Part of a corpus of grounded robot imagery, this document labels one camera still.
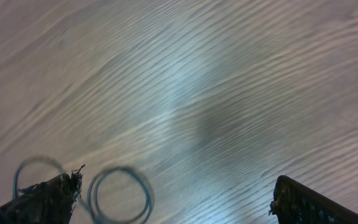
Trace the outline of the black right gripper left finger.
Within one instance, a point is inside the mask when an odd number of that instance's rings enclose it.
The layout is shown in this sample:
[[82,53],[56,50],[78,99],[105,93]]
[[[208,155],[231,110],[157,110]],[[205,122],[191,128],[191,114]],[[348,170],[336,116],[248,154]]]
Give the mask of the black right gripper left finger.
[[11,223],[69,224],[75,202],[81,193],[83,174],[80,169],[71,174],[62,173],[54,178],[19,189],[18,178],[24,168],[19,166],[14,176],[14,196],[0,211]]

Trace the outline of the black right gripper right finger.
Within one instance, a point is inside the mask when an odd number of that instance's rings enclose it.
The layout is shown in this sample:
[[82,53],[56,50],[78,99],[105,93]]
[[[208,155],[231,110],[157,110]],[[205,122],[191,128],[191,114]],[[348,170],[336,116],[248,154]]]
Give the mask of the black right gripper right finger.
[[358,224],[358,214],[281,175],[277,178],[269,214],[279,224]]

